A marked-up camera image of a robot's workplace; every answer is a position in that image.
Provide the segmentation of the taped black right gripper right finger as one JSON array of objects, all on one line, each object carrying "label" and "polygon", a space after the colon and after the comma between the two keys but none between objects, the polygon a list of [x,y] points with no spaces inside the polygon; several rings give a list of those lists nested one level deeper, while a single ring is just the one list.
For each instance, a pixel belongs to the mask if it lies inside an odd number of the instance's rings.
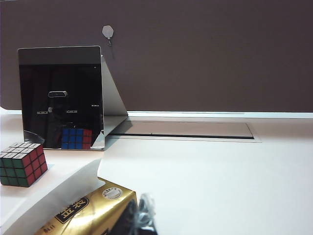
[{"label": "taped black right gripper right finger", "polygon": [[137,211],[137,234],[157,235],[155,226],[155,202],[153,198],[144,193],[140,197]]}]

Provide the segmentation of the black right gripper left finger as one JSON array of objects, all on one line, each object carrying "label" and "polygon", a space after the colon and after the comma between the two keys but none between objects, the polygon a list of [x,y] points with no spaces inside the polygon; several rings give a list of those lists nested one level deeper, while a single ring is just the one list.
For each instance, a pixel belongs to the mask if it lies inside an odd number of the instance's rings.
[{"label": "black right gripper left finger", "polygon": [[137,200],[121,201],[114,206],[107,218],[108,235],[131,235],[134,217],[137,210]]}]

